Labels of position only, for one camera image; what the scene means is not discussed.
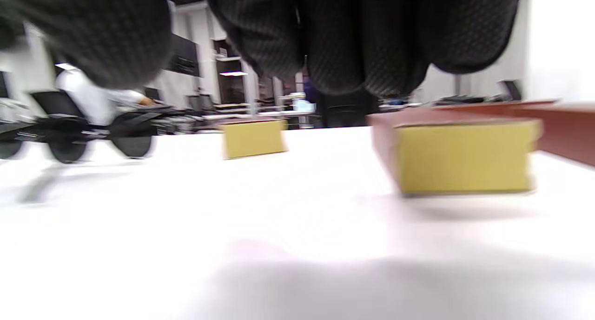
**black chair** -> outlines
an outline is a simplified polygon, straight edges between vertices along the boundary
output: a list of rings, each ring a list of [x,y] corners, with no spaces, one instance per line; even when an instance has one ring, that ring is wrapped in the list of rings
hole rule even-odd
[[[188,104],[192,110],[195,110],[199,114],[202,114],[202,102],[200,101],[200,95],[189,95],[186,96]]]
[[[518,86],[518,80],[502,80],[498,83],[504,88],[506,92],[508,92],[509,100],[522,100],[522,93]]]
[[[80,160],[87,150],[83,132],[90,131],[87,117],[65,91],[31,93],[31,97],[48,116],[66,116],[55,119],[46,132],[46,143],[52,155],[61,163]]]
[[[363,90],[348,95],[321,95],[317,102],[317,113],[325,128],[364,127],[366,116],[378,112],[378,97]]]
[[[159,94],[158,89],[153,89],[151,87],[145,87],[145,96],[153,99],[161,101],[161,94]]]
[[[32,93],[31,97],[41,106],[47,115],[64,114],[86,119],[79,106],[66,91],[43,91]]]

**white surface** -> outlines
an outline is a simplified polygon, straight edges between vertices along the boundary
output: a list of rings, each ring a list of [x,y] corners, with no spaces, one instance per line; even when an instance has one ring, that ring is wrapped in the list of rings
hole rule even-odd
[[[531,195],[404,200],[368,128],[288,131],[223,160],[220,135],[96,142],[0,165],[3,320],[592,320],[595,172],[544,153]]]

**white wall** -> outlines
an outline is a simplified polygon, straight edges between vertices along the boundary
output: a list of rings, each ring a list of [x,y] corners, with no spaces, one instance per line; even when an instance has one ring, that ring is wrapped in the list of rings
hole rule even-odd
[[[593,0],[531,0],[531,99],[595,101],[593,17]]]
[[[172,32],[182,38],[191,40],[184,13],[173,13]],[[188,108],[189,104],[186,96],[195,94],[199,85],[199,79],[193,76],[162,70],[153,82],[147,84],[147,87],[159,89],[161,98],[166,104],[176,108]]]
[[[216,102],[221,101],[219,96],[219,80],[217,78],[217,64],[215,62],[215,55],[211,39],[225,38],[225,32],[208,8],[204,7],[199,10],[193,10],[186,13],[191,22],[192,40],[199,45],[199,62],[200,62],[200,87],[204,91],[213,96]]]
[[[54,89],[53,64],[38,29],[26,25],[26,37],[0,53],[0,70],[7,72],[6,85],[11,98],[28,105],[37,116],[44,115],[28,94]]]

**black glove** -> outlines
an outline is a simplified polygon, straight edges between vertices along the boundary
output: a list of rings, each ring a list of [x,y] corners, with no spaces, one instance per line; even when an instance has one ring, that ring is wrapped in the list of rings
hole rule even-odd
[[[166,0],[0,0],[0,8],[6,13],[0,20],[2,49],[13,41],[8,21],[30,21],[102,87],[139,87],[172,55]]]
[[[289,79],[304,57],[314,87],[408,94],[430,63],[487,68],[508,44],[518,0],[208,0],[257,72]]]
[[[518,0],[208,0],[242,57],[289,79],[306,59],[323,93],[407,94],[429,63],[452,73],[503,53]],[[166,0],[0,0],[102,87],[151,81],[170,58]],[[13,39],[0,20],[0,47]]]

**yellow block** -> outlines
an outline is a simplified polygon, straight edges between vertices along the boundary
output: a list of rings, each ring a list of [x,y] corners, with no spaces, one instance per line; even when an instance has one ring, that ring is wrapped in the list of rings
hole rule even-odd
[[[538,121],[396,128],[402,193],[521,192],[531,189],[529,153]]]
[[[283,131],[285,120],[251,120],[221,126],[225,140],[225,157],[240,157],[286,151]]]

